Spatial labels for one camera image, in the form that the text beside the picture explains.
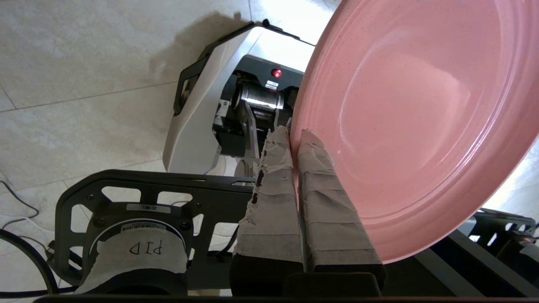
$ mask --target red light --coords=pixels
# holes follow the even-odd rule
[[[274,76],[275,78],[281,78],[282,70],[278,70],[277,68],[275,68],[274,70],[271,71],[271,75]]]

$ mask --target barcode sticker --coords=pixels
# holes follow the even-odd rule
[[[122,230],[120,232],[129,231],[133,229],[141,229],[141,228],[167,230],[167,227],[162,224],[151,223],[151,222],[137,222],[137,223],[129,223],[129,224],[122,225]]]

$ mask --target tile floor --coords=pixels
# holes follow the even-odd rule
[[[41,211],[36,225],[9,229],[48,243],[56,201],[83,177],[111,168],[164,171],[175,81],[205,45],[264,18],[316,44],[338,2],[0,1],[0,180]],[[229,160],[213,173],[226,174]],[[536,144],[486,206],[539,219],[538,175]],[[32,211],[0,185],[0,214],[3,224]],[[85,229],[91,214],[73,215],[74,227]],[[31,262],[6,243],[0,285],[44,289]]]

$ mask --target pink plate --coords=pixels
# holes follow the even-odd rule
[[[475,213],[539,133],[539,1],[343,1],[301,85],[381,259]]]

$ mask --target metal cylinder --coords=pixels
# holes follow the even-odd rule
[[[240,99],[250,107],[266,111],[282,109],[285,104],[282,92],[277,92],[254,83],[244,83],[242,85]]]

